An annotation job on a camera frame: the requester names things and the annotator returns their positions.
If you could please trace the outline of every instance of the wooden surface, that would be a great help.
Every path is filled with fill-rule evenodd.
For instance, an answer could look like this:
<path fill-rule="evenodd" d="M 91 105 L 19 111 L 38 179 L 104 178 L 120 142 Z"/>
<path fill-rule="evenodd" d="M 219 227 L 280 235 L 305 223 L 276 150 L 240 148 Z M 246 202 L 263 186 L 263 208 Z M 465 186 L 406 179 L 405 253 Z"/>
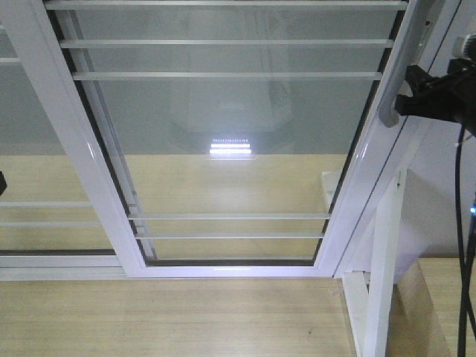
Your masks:
<path fill-rule="evenodd" d="M 11 356 L 354 356 L 340 280 L 0 283 Z"/>
<path fill-rule="evenodd" d="M 407 316 L 414 320 L 415 339 L 423 347 L 423 342 L 427 344 L 426 354 L 421 356 L 456 357 L 461 291 L 458 259 L 420 259 L 402 278 L 399 287 L 403 288 L 402 301 Z M 471 295 L 474 300 L 474 284 Z M 470 326 L 466 341 L 466 355 L 476 356 L 476 342 Z"/>
<path fill-rule="evenodd" d="M 419 265 L 430 292 L 431 301 L 438 316 L 445 340 L 451 354 L 457 355 L 457 329 L 460 310 L 460 270 L 458 259 L 420 259 Z M 476 286 L 471 286 L 470 294 L 476 297 Z M 476 356 L 476 342 L 471 328 L 466 337 L 467 356 Z"/>
<path fill-rule="evenodd" d="M 398 288 L 419 356 L 451 357 L 418 261 L 400 279 Z"/>

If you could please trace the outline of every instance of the black cable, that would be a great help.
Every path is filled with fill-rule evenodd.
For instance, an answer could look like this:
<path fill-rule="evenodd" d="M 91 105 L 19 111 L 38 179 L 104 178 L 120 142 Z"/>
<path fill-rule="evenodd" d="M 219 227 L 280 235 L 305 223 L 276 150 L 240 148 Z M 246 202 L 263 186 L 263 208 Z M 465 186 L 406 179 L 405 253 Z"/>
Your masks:
<path fill-rule="evenodd" d="M 454 203 L 456 207 L 456 226 L 457 226 L 457 242 L 458 242 L 458 253 L 460 258 L 460 273 L 461 273 L 461 283 L 464 279 L 464 267 L 465 267 L 465 254 L 464 254 L 464 243 L 463 243 L 463 223 L 461 218 L 461 155 L 463 151 L 463 140 L 466 132 L 466 126 L 462 125 L 460 130 L 460 135 L 458 136 L 457 141 L 457 150 L 456 150 L 456 159 L 454 164 Z M 469 321 L 471 323 L 473 334 L 475 335 L 476 340 L 476 320 L 475 314 L 472 308 L 471 298 L 468 296 L 465 301 L 465 310 L 468 312 Z"/>
<path fill-rule="evenodd" d="M 471 284 L 471 275 L 473 269 L 473 262 L 476 255 L 476 216 L 472 214 L 471 224 L 469 225 L 468 246 L 466 248 L 466 264 L 464 266 L 464 277 L 461 286 L 461 301 L 460 301 L 460 323 L 458 330 L 458 350 L 457 357 L 466 356 L 466 322 L 467 310 L 465 308 L 466 301 L 469 299 L 469 287 Z"/>

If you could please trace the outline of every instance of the white vertical post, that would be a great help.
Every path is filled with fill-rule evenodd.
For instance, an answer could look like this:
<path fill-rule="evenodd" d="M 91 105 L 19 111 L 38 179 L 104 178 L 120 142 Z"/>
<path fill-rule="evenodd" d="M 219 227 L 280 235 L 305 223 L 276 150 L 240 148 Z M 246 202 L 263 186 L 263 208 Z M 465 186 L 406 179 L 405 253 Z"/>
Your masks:
<path fill-rule="evenodd" d="M 352 271 L 345 273 L 342 277 L 342 284 L 344 285 L 345 301 L 347 303 L 347 311 L 349 312 L 354 343 L 356 344 L 357 356 L 362 357 L 364 352 L 367 302 L 369 298 L 364 272 Z"/>
<path fill-rule="evenodd" d="M 405 178 L 396 173 L 376 211 L 363 357 L 385 357 Z"/>

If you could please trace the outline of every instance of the glass pane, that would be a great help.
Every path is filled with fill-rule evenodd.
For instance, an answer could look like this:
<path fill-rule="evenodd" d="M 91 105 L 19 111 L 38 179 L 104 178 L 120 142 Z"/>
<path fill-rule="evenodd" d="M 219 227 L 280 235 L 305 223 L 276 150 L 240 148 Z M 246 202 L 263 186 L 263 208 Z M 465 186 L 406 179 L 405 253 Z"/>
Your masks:
<path fill-rule="evenodd" d="M 215 138 L 256 155 L 344 154 L 371 81 L 102 82 L 127 155 L 208 154 Z"/>
<path fill-rule="evenodd" d="M 160 260 L 311 260 L 318 239 L 161 239 Z"/>
<path fill-rule="evenodd" d="M 67 39 L 98 40 L 71 49 L 79 72 L 162 75 L 96 82 L 144 212 L 210 215 L 147 221 L 153 234 L 204 238 L 154 240 L 158 259 L 314 257 L 318 238 L 246 234 L 317 237 L 324 220 L 213 215 L 329 211 L 335 187 L 323 177 L 340 176 L 396 11 L 192 6 L 80 10 L 72 22 L 71 13 L 57 15 Z M 220 233 L 244 238 L 206 237 Z"/>
<path fill-rule="evenodd" d="M 0 250 L 111 249 L 22 67 L 0 78 Z"/>
<path fill-rule="evenodd" d="M 311 7 L 81 10 L 85 39 L 387 39 L 393 11 Z"/>
<path fill-rule="evenodd" d="M 375 71 L 384 48 L 161 45 L 89 50 L 96 71 Z"/>

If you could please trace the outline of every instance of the horizontal metal bar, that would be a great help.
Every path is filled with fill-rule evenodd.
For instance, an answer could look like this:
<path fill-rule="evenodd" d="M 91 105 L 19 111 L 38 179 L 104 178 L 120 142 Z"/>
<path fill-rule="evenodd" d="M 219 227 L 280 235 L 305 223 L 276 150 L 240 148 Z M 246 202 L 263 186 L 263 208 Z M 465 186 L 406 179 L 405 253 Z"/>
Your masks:
<path fill-rule="evenodd" d="M 177 214 L 130 214 L 129 220 L 142 221 L 184 221 L 184 220 L 325 220 L 328 213 L 177 213 Z"/>
<path fill-rule="evenodd" d="M 380 80 L 379 72 L 75 72 L 74 80 Z"/>
<path fill-rule="evenodd" d="M 101 227 L 101 224 L 99 222 L 0 222 L 0 227 L 79 228 L 79 227 Z"/>
<path fill-rule="evenodd" d="M 120 266 L 115 255 L 10 255 L 0 257 L 0 268 L 55 268 Z"/>
<path fill-rule="evenodd" d="M 47 268 L 2 268 L 0 281 L 23 280 L 122 280 L 128 279 L 120 266 L 81 266 Z"/>
<path fill-rule="evenodd" d="M 197 233 L 197 234 L 136 234 L 137 239 L 321 239 L 324 235 L 316 233 Z"/>
<path fill-rule="evenodd" d="M 391 39 L 64 39 L 61 48 L 142 48 L 187 46 L 298 46 L 319 48 L 392 48 Z"/>
<path fill-rule="evenodd" d="M 50 0 L 46 10 L 149 10 L 151 7 L 312 7 L 313 10 L 404 10 L 405 1 L 127 1 Z"/>
<path fill-rule="evenodd" d="M 88 208 L 87 201 L 37 201 L 37 202 L 1 202 L 0 208 Z"/>
<path fill-rule="evenodd" d="M 0 66 L 3 65 L 21 65 L 19 58 L 16 57 L 0 57 Z"/>
<path fill-rule="evenodd" d="M 249 261 L 256 261 L 256 260 L 312 260 L 313 256 L 307 256 L 307 257 L 252 257 L 252 258 L 243 258 L 243 257 L 215 257 L 215 258 L 203 258 L 203 257 L 195 257 L 195 258 L 158 258 L 155 262 L 154 266 L 160 266 L 160 263 L 165 263 L 165 262 L 188 262 L 188 261 L 193 261 L 193 262 L 216 262 L 218 261 L 236 261 L 237 265 L 239 266 L 240 263 L 242 264 L 243 261 L 249 262 Z M 230 268 L 227 266 L 220 267 L 219 263 L 216 264 L 217 268 L 216 270 L 233 270 L 234 268 Z"/>

